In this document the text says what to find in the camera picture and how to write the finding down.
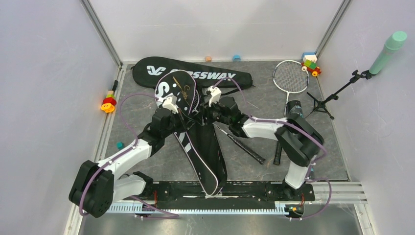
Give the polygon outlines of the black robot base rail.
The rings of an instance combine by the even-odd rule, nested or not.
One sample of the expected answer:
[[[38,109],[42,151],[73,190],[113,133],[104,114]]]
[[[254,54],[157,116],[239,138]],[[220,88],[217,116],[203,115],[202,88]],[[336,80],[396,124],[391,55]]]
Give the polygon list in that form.
[[[195,181],[159,181],[147,184],[138,198],[154,201],[159,209],[180,210],[272,209],[275,202],[316,199],[311,184],[291,189],[285,183],[271,181],[228,181],[212,196]]]

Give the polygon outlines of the black sport racket bag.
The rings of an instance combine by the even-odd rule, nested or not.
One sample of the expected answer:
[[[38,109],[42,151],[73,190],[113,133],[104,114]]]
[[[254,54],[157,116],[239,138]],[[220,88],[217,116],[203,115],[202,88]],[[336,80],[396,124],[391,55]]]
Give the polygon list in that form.
[[[174,136],[184,150],[206,195],[220,192],[227,180],[225,160],[213,124],[203,124],[204,104],[202,88],[186,71],[177,70],[164,75],[157,83],[155,97],[177,98],[176,106],[186,117],[190,127]]]

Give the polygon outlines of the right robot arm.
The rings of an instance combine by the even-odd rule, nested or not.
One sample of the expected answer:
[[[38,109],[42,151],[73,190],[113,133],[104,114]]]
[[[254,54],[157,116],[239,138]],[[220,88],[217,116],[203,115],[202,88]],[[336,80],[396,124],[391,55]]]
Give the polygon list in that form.
[[[283,195],[289,200],[302,194],[302,185],[312,161],[320,151],[326,152],[321,134],[299,114],[279,119],[253,117],[242,113],[232,97],[223,97],[214,103],[205,102],[201,112],[203,121],[223,123],[237,137],[277,141],[290,160],[282,187]]]

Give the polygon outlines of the black shuttlecock tube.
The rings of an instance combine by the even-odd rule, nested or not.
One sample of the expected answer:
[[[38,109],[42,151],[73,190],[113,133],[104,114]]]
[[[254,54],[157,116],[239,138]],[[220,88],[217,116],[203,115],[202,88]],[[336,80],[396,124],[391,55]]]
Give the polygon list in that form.
[[[286,104],[286,115],[289,116],[291,114],[298,114],[302,118],[304,117],[301,102],[299,100],[290,100]]]

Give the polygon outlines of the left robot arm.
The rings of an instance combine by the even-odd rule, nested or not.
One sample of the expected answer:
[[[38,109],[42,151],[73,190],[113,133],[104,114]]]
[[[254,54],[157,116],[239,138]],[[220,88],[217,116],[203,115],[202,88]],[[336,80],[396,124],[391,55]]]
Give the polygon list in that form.
[[[158,108],[152,120],[134,141],[114,155],[99,162],[83,162],[69,192],[69,200],[81,215],[101,217],[112,203],[137,195],[149,199],[154,187],[138,175],[121,176],[135,164],[158,152],[169,135],[185,130],[186,119],[181,110]]]

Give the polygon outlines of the black crossway racket bag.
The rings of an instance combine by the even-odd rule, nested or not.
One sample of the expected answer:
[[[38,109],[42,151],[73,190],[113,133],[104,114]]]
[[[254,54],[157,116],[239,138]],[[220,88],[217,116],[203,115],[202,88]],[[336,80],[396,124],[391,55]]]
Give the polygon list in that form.
[[[241,89],[253,86],[250,73],[185,62],[165,57],[151,56],[139,60],[131,68],[134,81],[146,88],[156,88],[158,81],[170,72],[184,70],[196,82],[207,88],[222,78],[231,78],[238,83]]]

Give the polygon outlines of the white frame racket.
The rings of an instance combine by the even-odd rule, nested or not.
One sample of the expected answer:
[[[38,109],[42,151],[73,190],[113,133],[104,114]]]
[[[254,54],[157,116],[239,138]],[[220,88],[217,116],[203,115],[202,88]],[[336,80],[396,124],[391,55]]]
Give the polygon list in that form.
[[[221,131],[222,133],[224,133],[229,139],[231,139],[234,144],[236,144],[239,148],[241,148],[243,151],[245,151],[248,155],[250,155],[252,158],[254,158],[258,163],[260,163],[261,165],[264,165],[265,163],[265,158],[261,157],[258,153],[256,153],[254,150],[252,150],[250,147],[248,147],[246,144],[244,144],[242,141],[240,141],[239,139],[237,139],[236,137],[234,137],[233,135],[229,134],[228,132],[226,132],[224,129],[222,129],[220,126],[218,126],[217,124],[214,124],[214,126]]]

